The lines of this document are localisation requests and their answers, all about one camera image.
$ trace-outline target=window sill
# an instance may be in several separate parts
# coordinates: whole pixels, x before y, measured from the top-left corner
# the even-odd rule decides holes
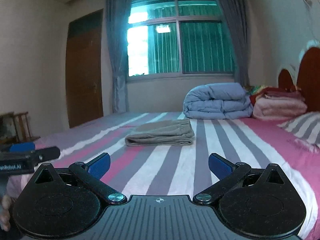
[[[179,79],[188,79],[193,77],[229,77],[233,78],[232,73],[190,73],[190,74],[182,74],[178,73],[157,73],[157,74],[149,74],[149,75],[140,75],[140,76],[131,76],[128,77],[127,83],[134,83],[138,81],[145,80],[153,80],[160,78],[179,78]]]

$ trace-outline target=door handle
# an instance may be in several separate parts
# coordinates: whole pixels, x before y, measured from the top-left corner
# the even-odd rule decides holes
[[[97,92],[97,88],[98,88],[97,83],[93,82],[93,91],[94,91],[94,93]]]

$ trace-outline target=folded pink blanket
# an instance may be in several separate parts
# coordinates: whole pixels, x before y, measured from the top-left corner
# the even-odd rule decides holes
[[[286,121],[304,114],[307,105],[296,98],[259,98],[253,108],[253,116],[264,121]]]

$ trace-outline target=gray stripe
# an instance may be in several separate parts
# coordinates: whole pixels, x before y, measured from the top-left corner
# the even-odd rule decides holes
[[[270,163],[270,160],[265,156],[265,154],[258,148],[246,135],[245,133],[239,128],[237,124],[232,122],[231,120],[226,120],[228,124],[232,127],[235,131],[239,139],[242,143],[252,152],[253,156],[256,158],[257,162],[259,163],[261,168],[266,168]]]
[[[108,185],[114,188],[115,190],[122,192],[125,185],[127,185],[127,183],[132,178],[132,176],[136,174],[137,171],[143,166],[143,164],[147,161],[147,159],[150,157],[151,153],[154,151],[155,148],[156,146],[143,147],[143,149],[137,154],[137,156],[133,159],[133,161],[129,165],[127,165],[124,169],[119,171],[111,179],[111,181],[108,182]]]
[[[167,113],[161,120],[176,120],[180,116],[181,112],[170,112]]]
[[[303,118],[297,123],[296,127],[292,129],[292,131],[291,131],[290,133],[293,133],[293,134],[297,133],[297,132],[300,130],[301,126],[302,126],[309,118],[311,118],[311,117],[312,117],[313,115],[315,115],[315,114],[316,114],[316,113],[312,113],[312,114],[308,114],[308,115],[306,115],[305,117],[303,117]]]
[[[106,130],[123,122],[127,122],[130,119],[138,117],[139,115],[141,114],[125,113],[108,115],[97,120],[90,121],[88,123],[74,127],[65,132],[52,134],[44,138],[40,138],[39,140],[37,140],[37,143],[43,144],[46,147],[57,146],[60,150],[67,149],[69,147],[72,147],[79,141],[84,141],[92,138],[101,130]]]
[[[180,159],[182,146],[171,146],[146,195],[167,195]]]
[[[320,144],[320,133],[318,133],[315,144]]]
[[[208,166],[208,147],[205,136],[204,121],[197,121],[196,164],[193,183],[193,195],[198,194],[212,185],[211,171]]]
[[[133,121],[133,122],[130,122],[128,124],[126,124],[124,127],[120,127],[118,128],[117,130],[114,130],[114,131],[111,131],[109,132],[108,134],[106,134],[105,136],[103,136],[101,139],[95,141],[95,142],[92,142],[88,145],[86,145],[85,147],[79,149],[79,150],[76,150],[74,151],[72,154],[68,155],[68,156],[73,156],[73,155],[77,155],[78,152],[81,152],[83,150],[86,150],[88,147],[94,147],[95,145],[97,145],[98,143],[100,143],[102,140],[105,140],[106,138],[110,137],[113,135],[114,132],[117,132],[118,130],[120,129],[126,129],[124,131],[124,133],[120,134],[119,137],[115,137],[113,138],[110,142],[106,143],[106,144],[103,144],[102,146],[100,146],[99,148],[97,149],[94,149],[92,152],[90,152],[89,154],[87,154],[86,156],[84,156],[83,158],[79,159],[78,161],[85,161],[87,159],[89,159],[91,156],[94,156],[96,154],[98,154],[99,152],[102,152],[103,150],[105,150],[106,148],[109,148],[111,147],[112,145],[114,145],[115,143],[117,143],[120,139],[124,138],[125,136],[127,136],[131,131],[132,129],[137,126],[137,125],[140,125],[140,123],[145,123],[153,118],[155,118],[156,116],[158,116],[159,114],[156,114],[156,113],[152,113],[152,114],[147,114],[145,115],[144,117],[136,120],[136,121]],[[133,128],[132,129],[128,129],[126,126],[132,126]]]
[[[313,130],[313,128],[319,123],[319,121],[320,121],[319,118],[315,119],[315,120],[309,125],[309,127],[307,128],[306,132],[305,132],[304,135],[301,137],[301,139],[305,139],[305,140],[308,139],[309,136],[310,136],[310,134],[311,134],[311,132],[312,132],[312,130]]]
[[[221,124],[217,120],[211,120],[219,138],[219,142],[223,149],[226,159],[232,163],[240,162],[240,157],[237,154],[235,148],[231,144],[225,130],[222,128]]]
[[[289,127],[289,124],[292,123],[292,120],[291,121],[287,121],[287,123],[285,124],[284,127],[281,127],[281,129],[287,129]]]

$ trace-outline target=window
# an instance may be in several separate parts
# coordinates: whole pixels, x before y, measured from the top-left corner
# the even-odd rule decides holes
[[[235,69],[214,0],[135,2],[128,23],[129,76],[173,77]]]

